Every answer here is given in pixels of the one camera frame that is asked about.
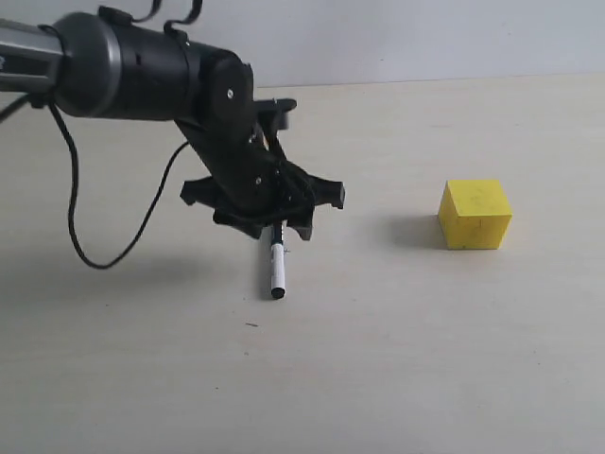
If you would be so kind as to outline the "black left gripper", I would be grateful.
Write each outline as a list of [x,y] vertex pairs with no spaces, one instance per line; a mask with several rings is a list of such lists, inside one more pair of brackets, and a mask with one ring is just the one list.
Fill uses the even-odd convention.
[[213,208],[215,223],[255,239],[270,224],[284,222],[308,241],[316,206],[344,208],[344,183],[309,175],[290,162],[276,136],[209,136],[207,169],[209,177],[183,183],[182,201]]

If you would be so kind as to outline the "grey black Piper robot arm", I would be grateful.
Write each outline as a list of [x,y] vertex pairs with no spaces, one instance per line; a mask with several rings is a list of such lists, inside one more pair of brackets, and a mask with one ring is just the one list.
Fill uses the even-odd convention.
[[3,21],[1,88],[74,117],[174,122],[209,170],[183,185],[182,200],[248,236],[283,222],[309,240],[315,209],[344,205],[342,183],[285,156],[278,132],[295,100],[255,99],[251,67],[192,42],[179,21],[154,31],[107,7],[50,26]]

